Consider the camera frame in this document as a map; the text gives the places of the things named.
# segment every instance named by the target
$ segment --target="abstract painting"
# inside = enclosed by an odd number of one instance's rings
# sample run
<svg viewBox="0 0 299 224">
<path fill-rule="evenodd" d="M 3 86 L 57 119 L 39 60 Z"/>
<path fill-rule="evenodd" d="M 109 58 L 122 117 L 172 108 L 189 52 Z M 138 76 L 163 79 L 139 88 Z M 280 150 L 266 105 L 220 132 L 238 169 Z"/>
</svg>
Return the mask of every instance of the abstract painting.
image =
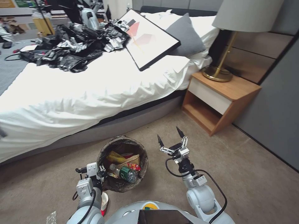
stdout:
<svg viewBox="0 0 299 224">
<path fill-rule="evenodd" d="M 130 27 L 127 34 L 131 38 L 127 41 L 126 48 L 140 71 L 181 45 L 178 39 L 132 9 L 119 20 L 125 21 Z"/>
</svg>

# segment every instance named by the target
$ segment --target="carpet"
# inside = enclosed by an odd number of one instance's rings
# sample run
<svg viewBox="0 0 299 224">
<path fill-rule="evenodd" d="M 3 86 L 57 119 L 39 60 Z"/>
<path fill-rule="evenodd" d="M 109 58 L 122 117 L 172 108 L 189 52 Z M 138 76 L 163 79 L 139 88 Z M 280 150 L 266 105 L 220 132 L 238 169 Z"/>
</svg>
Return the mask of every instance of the carpet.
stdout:
<svg viewBox="0 0 299 224">
<path fill-rule="evenodd" d="M 149 167 L 144 180 L 126 193 L 107 191 L 107 220 L 118 208 L 135 201 L 154 200 L 172 204 L 195 214 L 186 198 L 181 178 L 165 168 L 168 156 L 159 151 L 157 134 L 165 146 L 180 141 L 175 126 L 189 137 L 190 160 L 196 169 L 208 171 L 223 192 L 225 210 L 235 223 L 296 223 L 299 220 L 299 174 L 233 126 L 209 137 L 185 113 L 171 114 L 127 136 L 147 150 Z M 52 212 L 57 223 L 66 223 L 76 211 L 72 201 L 79 174 L 75 168 L 97 159 L 108 140 L 54 149 L 0 167 L 1 223 L 46 223 Z M 178 173 L 174 162 L 169 168 Z M 211 180 L 217 200 L 224 200 Z"/>
</svg>

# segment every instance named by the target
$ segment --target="gray pillow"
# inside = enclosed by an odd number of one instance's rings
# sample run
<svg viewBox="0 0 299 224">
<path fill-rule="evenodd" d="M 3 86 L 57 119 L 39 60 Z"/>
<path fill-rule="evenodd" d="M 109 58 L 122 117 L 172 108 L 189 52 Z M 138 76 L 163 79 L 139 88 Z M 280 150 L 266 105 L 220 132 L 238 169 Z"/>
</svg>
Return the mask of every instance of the gray pillow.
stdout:
<svg viewBox="0 0 299 224">
<path fill-rule="evenodd" d="M 206 49 L 201 38 L 197 35 L 192 26 L 189 13 L 179 18 L 165 31 L 181 41 L 181 46 L 170 52 L 169 55 L 186 57 Z"/>
</svg>

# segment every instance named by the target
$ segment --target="bed frame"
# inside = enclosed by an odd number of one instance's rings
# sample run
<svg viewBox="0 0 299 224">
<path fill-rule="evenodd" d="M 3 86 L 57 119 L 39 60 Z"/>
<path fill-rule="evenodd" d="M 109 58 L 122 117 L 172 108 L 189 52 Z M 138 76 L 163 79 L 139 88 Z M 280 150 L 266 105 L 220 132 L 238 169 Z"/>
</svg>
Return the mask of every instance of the bed frame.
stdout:
<svg viewBox="0 0 299 224">
<path fill-rule="evenodd" d="M 140 12 L 165 12 L 171 8 L 166 7 L 153 7 L 142 6 Z M 177 15 L 184 15 L 189 13 L 190 16 L 214 16 L 217 12 L 193 10 L 193 9 L 173 9 L 173 13 Z M 212 65 L 215 65 L 219 60 L 221 53 L 223 52 L 231 32 L 227 30 L 221 30 L 213 45 L 209 50 L 209 55 L 213 59 Z M 73 135 L 69 135 L 58 141 L 52 143 L 49 146 L 31 150 L 21 155 L 15 156 L 9 160 L 4 161 L 1 165 L 16 161 L 31 155 L 35 155 L 41 152 L 45 152 L 51 149 L 77 145 L 87 142 L 93 142 L 113 136 L 121 135 L 131 130 L 137 129 L 143 125 L 151 123 L 161 117 L 167 115 L 175 108 L 181 106 L 186 91 L 175 91 L 169 96 L 144 104 L 142 106 L 120 112 L 119 114 L 101 120 L 97 125 L 92 126 L 84 131 L 80 131 Z"/>
</svg>

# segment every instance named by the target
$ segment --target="plastic bottle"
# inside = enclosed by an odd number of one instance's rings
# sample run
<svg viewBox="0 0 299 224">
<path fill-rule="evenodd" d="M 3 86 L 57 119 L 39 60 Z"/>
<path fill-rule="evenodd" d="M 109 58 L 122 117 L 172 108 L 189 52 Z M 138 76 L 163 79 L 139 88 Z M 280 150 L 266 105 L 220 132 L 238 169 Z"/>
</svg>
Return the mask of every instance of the plastic bottle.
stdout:
<svg viewBox="0 0 299 224">
<path fill-rule="evenodd" d="M 115 164 L 110 165 L 110 170 L 112 170 L 121 179 L 124 179 L 130 183 L 135 183 L 138 179 L 138 173 L 136 170 L 132 170 L 126 166 L 122 168 L 117 167 Z"/>
</svg>

